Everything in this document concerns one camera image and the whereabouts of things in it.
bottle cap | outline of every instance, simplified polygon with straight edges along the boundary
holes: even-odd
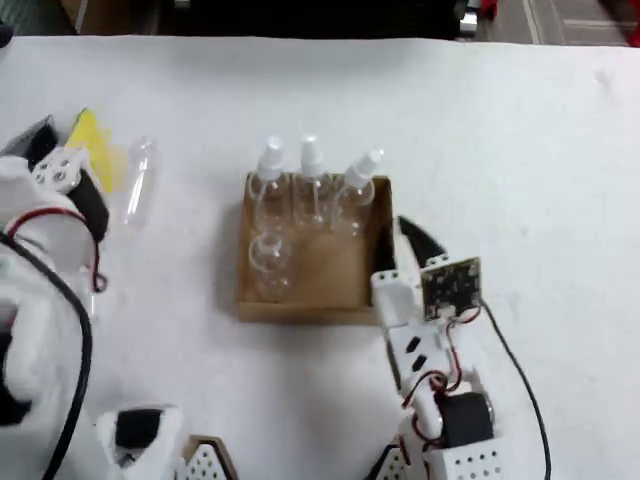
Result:
[[[282,140],[272,136],[258,160],[257,174],[263,182],[271,182],[282,175],[284,162],[282,161]]]
[[[372,178],[382,160],[382,150],[372,150],[365,153],[360,160],[354,162],[345,173],[344,181],[353,188],[364,187]]]
[[[315,178],[325,173],[322,153],[318,150],[318,138],[315,135],[303,138],[300,163],[302,175],[307,178]]]

circuit board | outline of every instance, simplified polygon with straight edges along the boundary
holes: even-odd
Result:
[[[447,314],[460,315],[480,306],[480,259],[432,267],[422,272],[422,294],[427,320]]]

black cable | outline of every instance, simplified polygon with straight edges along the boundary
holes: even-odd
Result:
[[[62,296],[69,302],[78,315],[80,322],[80,330],[82,332],[82,353],[80,359],[80,373],[78,375],[78,383],[76,390],[71,400],[71,407],[67,414],[67,419],[64,422],[60,438],[56,444],[49,465],[42,476],[42,480],[54,480],[54,477],[62,465],[62,461],[67,454],[71,439],[73,438],[73,432],[76,429],[78,418],[80,417],[80,410],[82,409],[82,403],[84,402],[84,396],[87,392],[87,385],[89,383],[89,372],[91,370],[91,352],[93,350],[93,337],[91,335],[91,320],[87,311],[84,309],[82,302],[76,296],[75,293],[69,288],[69,286],[56,275],[49,267],[47,267],[38,257],[27,250],[25,247],[17,243],[11,237],[0,231],[0,243],[5,245],[10,250],[13,250],[17,255],[27,260],[36,270],[44,275],[51,284],[62,294]]]
[[[491,311],[491,308],[489,308],[489,304],[487,304],[487,302],[485,302],[484,299],[482,299],[482,306],[487,312],[487,315],[489,315],[489,320],[491,320],[491,324],[493,325],[493,329],[496,331],[496,335],[498,335],[498,338],[500,339],[500,343],[502,343],[502,346],[507,352],[507,355],[509,355],[509,358],[513,362],[513,366],[516,367],[516,370],[518,370],[518,373],[520,374],[520,378],[522,379],[522,383],[524,383],[524,386],[527,389],[527,393],[529,394],[531,405],[533,405],[533,410],[535,411],[536,418],[538,419],[538,427],[540,428],[540,438],[542,439],[542,448],[544,449],[544,464],[545,464],[544,478],[545,480],[550,480],[551,479],[551,451],[549,449],[549,439],[547,438],[547,430],[544,427],[544,421],[542,420],[542,414],[540,413],[540,407],[538,406],[538,401],[536,400],[536,396],[533,393],[533,389],[529,384],[529,380],[527,379],[527,376],[525,375],[524,370],[522,370],[522,367],[518,363],[516,356],[513,354],[513,352],[509,348],[509,345],[507,344],[507,341],[505,340],[504,335],[502,335],[502,332],[500,331],[500,327],[498,327],[498,323],[496,322],[496,319],[493,316],[493,312]]]

cardboard box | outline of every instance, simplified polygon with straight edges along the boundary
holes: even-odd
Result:
[[[281,303],[260,300],[251,281],[249,245],[257,235],[253,205],[245,184],[240,222],[236,306],[243,322],[377,325],[369,278],[383,225],[393,218],[391,182],[374,179],[376,195],[366,234],[345,239],[330,231],[315,235],[293,227],[285,234],[293,245],[293,287]]]

white table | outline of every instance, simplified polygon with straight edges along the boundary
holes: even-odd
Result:
[[[181,406],[243,479],[359,479],[402,416],[375,327],[239,324],[237,205],[267,135],[317,133],[333,170],[381,146],[394,206],[483,287],[537,393],[557,479],[635,479],[640,377],[640,54],[435,41],[18,38],[0,54],[0,144],[88,105],[114,139],[159,140],[136,262],[108,252],[87,406]],[[509,478],[543,456],[485,319]]]

